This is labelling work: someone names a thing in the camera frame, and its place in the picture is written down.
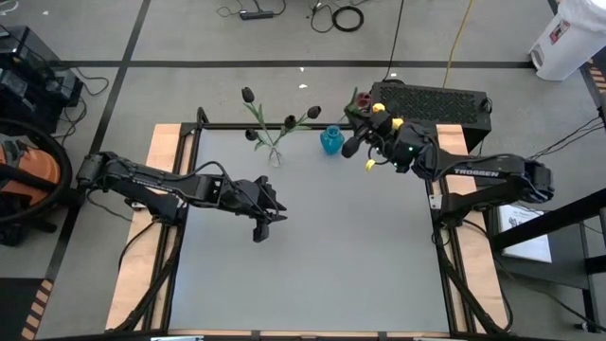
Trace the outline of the white plastic bucket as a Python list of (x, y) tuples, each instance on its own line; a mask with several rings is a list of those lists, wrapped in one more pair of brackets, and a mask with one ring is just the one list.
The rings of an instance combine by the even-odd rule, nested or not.
[(606, 46), (606, 0), (561, 0), (528, 51), (536, 76), (564, 81)]

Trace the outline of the black artificial tulip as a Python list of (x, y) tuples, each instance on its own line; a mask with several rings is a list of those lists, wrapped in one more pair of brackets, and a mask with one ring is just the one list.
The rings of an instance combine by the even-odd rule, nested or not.
[(244, 132), (245, 138), (248, 141), (254, 142), (255, 147), (254, 150), (257, 151), (261, 147), (269, 148), (271, 151), (276, 151), (275, 141), (272, 139), (271, 135), (267, 130), (255, 130), (255, 129), (247, 129)]
[(244, 87), (241, 89), (241, 97), (243, 100), (243, 105), (250, 111), (250, 113), (257, 120), (258, 125), (261, 130), (267, 130), (267, 126), (264, 121), (264, 116), (262, 113), (262, 105), (255, 104), (255, 95), (253, 91), (249, 87)]
[(283, 124), (280, 128), (280, 133), (279, 136), (276, 138), (276, 140), (273, 143), (274, 147), (277, 147), (279, 144), (279, 141), (285, 136), (287, 135), (293, 128), (295, 128), (297, 125), (297, 119), (294, 115), (289, 115), (286, 116)]
[(296, 132), (296, 131), (303, 131), (303, 130), (309, 130), (310, 127), (307, 126), (305, 124), (306, 121), (308, 120), (314, 120), (317, 119), (320, 114), (322, 112), (322, 109), (320, 106), (312, 106), (310, 107), (304, 114), (302, 114), (300, 117), (296, 117), (297, 119), (297, 125), (295, 128), (293, 128), (290, 133)]

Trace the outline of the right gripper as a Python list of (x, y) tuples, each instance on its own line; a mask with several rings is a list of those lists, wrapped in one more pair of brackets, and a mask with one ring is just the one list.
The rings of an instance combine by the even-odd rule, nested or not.
[(404, 122), (398, 130), (393, 130), (393, 118), (398, 117), (388, 113), (349, 112), (353, 136), (343, 144), (341, 154), (351, 158), (365, 142), (369, 145), (367, 160), (375, 160), (374, 167), (392, 164), (397, 172), (408, 172), (410, 165), (422, 152), (432, 149), (434, 143), (430, 136), (412, 123)]

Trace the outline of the orange shop vacuum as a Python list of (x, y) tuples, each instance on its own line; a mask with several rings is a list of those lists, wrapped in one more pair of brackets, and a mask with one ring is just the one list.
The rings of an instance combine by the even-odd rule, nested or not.
[(72, 178), (71, 161), (54, 137), (0, 117), (0, 244), (15, 246), (33, 229), (55, 232), (45, 216), (80, 201)]

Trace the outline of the black equipment stack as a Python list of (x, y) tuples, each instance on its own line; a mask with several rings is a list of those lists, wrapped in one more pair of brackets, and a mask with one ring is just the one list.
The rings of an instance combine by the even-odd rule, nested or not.
[(83, 82), (27, 26), (0, 25), (0, 117), (53, 134), (62, 111), (75, 107)]

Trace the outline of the black metal side stand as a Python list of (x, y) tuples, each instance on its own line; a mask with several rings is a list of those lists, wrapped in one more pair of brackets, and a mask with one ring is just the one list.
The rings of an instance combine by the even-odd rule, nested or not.
[[(544, 280), (581, 290), (584, 316), (576, 327), (588, 332), (606, 332), (600, 328), (597, 301), (592, 276), (606, 274), (606, 254), (589, 255), (584, 222), (598, 217), (601, 237), (606, 245), (606, 188), (577, 201), (540, 215), (524, 208), (530, 215), (526, 223), (508, 230), (498, 228), (505, 224), (496, 212), (484, 215), (491, 236), (491, 247), (504, 269), (513, 274)], [(533, 239), (546, 237), (550, 262), (514, 258), (503, 254), (506, 249), (523, 246)]]

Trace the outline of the black table frame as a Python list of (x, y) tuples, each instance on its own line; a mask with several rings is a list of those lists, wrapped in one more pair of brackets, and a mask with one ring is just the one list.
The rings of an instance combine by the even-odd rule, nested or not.
[(264, 242), (253, 222), (193, 208), (173, 286), (163, 286), (152, 325), (171, 332), (441, 334), (448, 314), (466, 325), (456, 288), (441, 280), (425, 183), (389, 167), (365, 171), (322, 150), (319, 132), (296, 132), (280, 145), (285, 163), (242, 129), (210, 124), (181, 137), (178, 124), (115, 122), (103, 149), (165, 170), (178, 153), (185, 168), (225, 168), (235, 179), (267, 175), (285, 220)]

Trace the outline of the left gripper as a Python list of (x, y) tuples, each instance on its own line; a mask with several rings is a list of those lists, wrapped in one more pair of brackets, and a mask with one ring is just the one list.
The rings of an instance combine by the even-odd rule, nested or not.
[(222, 210), (236, 215), (245, 215), (256, 221), (253, 241), (260, 243), (269, 237), (269, 224), (284, 221), (286, 216), (270, 213), (286, 210), (276, 198), (276, 191), (268, 186), (268, 177), (261, 175), (255, 181), (232, 180), (223, 177)]

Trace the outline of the blue textured glass vase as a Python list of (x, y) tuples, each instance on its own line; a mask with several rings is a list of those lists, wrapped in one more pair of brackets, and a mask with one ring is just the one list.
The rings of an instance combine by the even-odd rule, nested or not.
[(334, 155), (340, 152), (344, 141), (345, 138), (342, 135), (340, 127), (337, 125), (330, 125), (320, 134), (321, 145), (328, 155)]

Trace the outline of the black perforated computer case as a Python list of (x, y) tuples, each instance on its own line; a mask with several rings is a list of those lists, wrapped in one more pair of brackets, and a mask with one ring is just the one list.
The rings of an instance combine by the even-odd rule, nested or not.
[(459, 125), (470, 152), (491, 132), (492, 102), (485, 92), (375, 82), (373, 103), (381, 103), (396, 114), (424, 126)]

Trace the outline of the wooden table side board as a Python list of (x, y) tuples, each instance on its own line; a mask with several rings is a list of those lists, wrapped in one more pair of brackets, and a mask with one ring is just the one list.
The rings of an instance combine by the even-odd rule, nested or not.
[[(157, 124), (148, 148), (146, 165), (177, 173), (187, 170), (192, 140), (180, 123)], [(115, 329), (135, 309), (168, 257), (176, 229), (152, 223), (146, 208), (132, 217), (127, 241), (131, 244), (122, 259), (116, 288), (106, 321), (106, 330)]]
[[(460, 125), (438, 124), (437, 141), (439, 147), (451, 154), (468, 155), (468, 149)], [(436, 194), (442, 192), (469, 194), (476, 192), (476, 184), (472, 177), (449, 175), (440, 183), (433, 184)], [(486, 229), (482, 213), (472, 211), (465, 218), (467, 221)], [(474, 225), (464, 223), (455, 230), (451, 241), (445, 246), (449, 260), (456, 269), (463, 271), (462, 278), (467, 287), (500, 328), (508, 323), (506, 308), (502, 299), (501, 287), (492, 259), (490, 243), (485, 235)], [(486, 333), (479, 320), (471, 313), (468, 305), (464, 304), (462, 296), (449, 280), (450, 302), (454, 316), (454, 332)]]

